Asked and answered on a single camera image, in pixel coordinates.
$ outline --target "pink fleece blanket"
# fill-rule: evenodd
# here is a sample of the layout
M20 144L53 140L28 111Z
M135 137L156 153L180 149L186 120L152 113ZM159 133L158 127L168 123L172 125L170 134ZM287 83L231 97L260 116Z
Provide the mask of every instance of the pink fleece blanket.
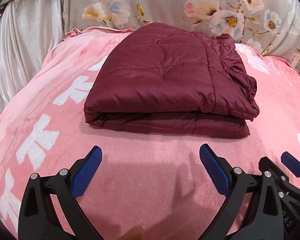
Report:
M279 163L281 153L289 151L300 160L298 73L286 61L261 57L241 44L236 48L248 75L258 82L255 99L260 107L260 115L248 121L247 138L137 134L86 124L83 104L98 71L131 32L94 27L72 31L0 115L0 218L15 236L29 176L69 168L94 145L102 148L104 158L78 202L105 239L115 239L136 224L143 225L149 240L197 239L224 201L199 160L203 143L248 173L260 174L263 156Z

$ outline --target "maroon puffer jacket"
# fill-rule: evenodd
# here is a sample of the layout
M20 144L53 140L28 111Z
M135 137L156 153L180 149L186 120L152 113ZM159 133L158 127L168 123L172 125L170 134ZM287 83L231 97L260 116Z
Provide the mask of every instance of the maroon puffer jacket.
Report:
M100 128L243 138L259 114L256 91L228 34L153 23L110 53L84 112Z

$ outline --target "floral fabric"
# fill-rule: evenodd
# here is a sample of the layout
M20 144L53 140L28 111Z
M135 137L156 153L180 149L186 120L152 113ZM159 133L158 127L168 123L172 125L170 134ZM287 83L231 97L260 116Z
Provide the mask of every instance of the floral fabric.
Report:
M188 31L219 36L261 55L287 60L300 74L298 0L63 0L65 32L106 26L140 28L162 22Z

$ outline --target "human thumb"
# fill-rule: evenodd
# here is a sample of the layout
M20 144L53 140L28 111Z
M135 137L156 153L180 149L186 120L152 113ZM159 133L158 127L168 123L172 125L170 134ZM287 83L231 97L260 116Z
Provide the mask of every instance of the human thumb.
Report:
M121 236L118 240L143 240L145 231L142 226L135 226Z

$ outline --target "white flower print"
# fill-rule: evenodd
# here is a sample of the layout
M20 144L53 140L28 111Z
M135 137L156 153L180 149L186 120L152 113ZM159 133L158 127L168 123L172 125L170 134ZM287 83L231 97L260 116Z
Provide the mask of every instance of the white flower print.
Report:
M130 16L130 0L103 0L111 12L111 22L114 25L123 25Z
M78 76L65 92L53 100L53 104L62 106L68 98L71 98L76 104L82 102L93 86L93 82L85 82L88 78L89 76Z
M246 42L247 45L249 45L250 47L254 48L256 50L256 52L258 52L259 54L262 53L262 48L261 48L261 44L259 41L257 40L253 40L253 38L250 38L249 40L247 40Z
M86 20L101 22L111 18L109 8L101 2L90 4L83 12L82 18Z
M128 22L130 16L130 0L102 0L90 4L84 9L83 19L96 22L108 21L114 25L123 25Z
M38 122L33 125L32 132L16 152L19 164L23 163L28 155L34 170L40 167L46 157L43 149L51 150L59 135L59 131L46 130L50 120L50 116L42 114Z
M270 12L266 10L265 12L265 22L264 27L266 31L270 31L273 34L279 33L282 26L282 21L276 12Z
M5 186L4 192L0 197L0 213L2 214L3 221L6 221L8 217L16 230L18 232L18 219L21 207L21 201L18 200L12 193L14 179L11 174L10 168L7 169L5 176Z
M88 68L88 70L90 70L90 71L97 71L97 70L99 70L102 67L102 65L104 64L104 62L106 62L107 57L108 56L105 56L99 63L93 65L90 68Z
M249 13L255 13L263 10L266 7L266 3L263 0L243 0Z
M228 33L234 40L242 37L244 17L241 12L221 10L213 14L210 21L211 31L217 36Z

